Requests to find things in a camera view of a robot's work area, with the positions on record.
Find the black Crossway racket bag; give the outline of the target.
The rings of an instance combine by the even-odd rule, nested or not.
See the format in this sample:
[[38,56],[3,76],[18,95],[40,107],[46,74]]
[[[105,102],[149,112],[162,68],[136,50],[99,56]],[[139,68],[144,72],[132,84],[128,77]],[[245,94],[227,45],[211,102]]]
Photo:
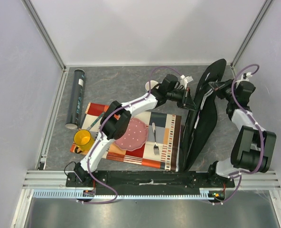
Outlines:
[[202,74],[193,101],[196,110],[188,112],[179,146],[179,172],[188,171],[204,148],[217,124],[216,94],[210,82],[220,82],[227,61],[222,58],[210,64]]

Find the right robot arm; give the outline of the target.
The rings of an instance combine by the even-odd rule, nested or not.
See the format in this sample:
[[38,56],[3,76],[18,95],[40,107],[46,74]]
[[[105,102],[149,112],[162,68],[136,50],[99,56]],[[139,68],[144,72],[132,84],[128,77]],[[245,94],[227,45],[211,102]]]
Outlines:
[[256,87],[245,80],[238,85],[232,83],[233,80],[209,83],[217,97],[228,101],[226,113],[239,130],[231,156],[209,167],[206,181],[211,187],[217,187],[223,178],[233,179],[243,173],[266,173],[275,147],[276,134],[261,127],[248,106]]

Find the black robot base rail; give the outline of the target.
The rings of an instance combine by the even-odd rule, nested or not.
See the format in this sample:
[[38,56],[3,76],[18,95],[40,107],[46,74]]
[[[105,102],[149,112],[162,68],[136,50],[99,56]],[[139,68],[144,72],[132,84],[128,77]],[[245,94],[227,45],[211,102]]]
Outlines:
[[200,188],[235,187],[233,180],[196,171],[97,171],[94,177],[120,196],[197,195]]

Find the black shuttlecock tube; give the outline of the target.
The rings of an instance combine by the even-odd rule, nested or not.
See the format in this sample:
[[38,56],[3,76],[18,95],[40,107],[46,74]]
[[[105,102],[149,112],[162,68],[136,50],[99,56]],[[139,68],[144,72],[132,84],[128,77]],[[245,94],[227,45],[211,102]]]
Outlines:
[[65,123],[65,127],[68,129],[77,129],[80,125],[85,81],[86,76],[84,70],[76,69],[74,71],[72,91]]

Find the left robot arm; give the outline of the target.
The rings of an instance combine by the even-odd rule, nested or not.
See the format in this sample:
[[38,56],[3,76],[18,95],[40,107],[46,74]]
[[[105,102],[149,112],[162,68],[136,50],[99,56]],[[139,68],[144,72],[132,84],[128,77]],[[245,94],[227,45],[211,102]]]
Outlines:
[[144,126],[140,123],[133,124],[134,116],[159,107],[167,100],[176,102],[179,108],[193,108],[194,102],[187,86],[191,81],[193,78],[190,76],[176,77],[171,74],[167,75],[162,83],[148,81],[145,95],[125,103],[113,101],[108,109],[101,113],[96,138],[92,137],[89,129],[79,130],[74,135],[74,143],[87,154],[75,164],[76,181],[83,187],[91,185],[92,173],[96,171],[99,161],[112,143],[126,145],[129,151],[133,150],[134,145],[139,148],[144,144],[147,131],[138,132],[131,129],[133,126]]

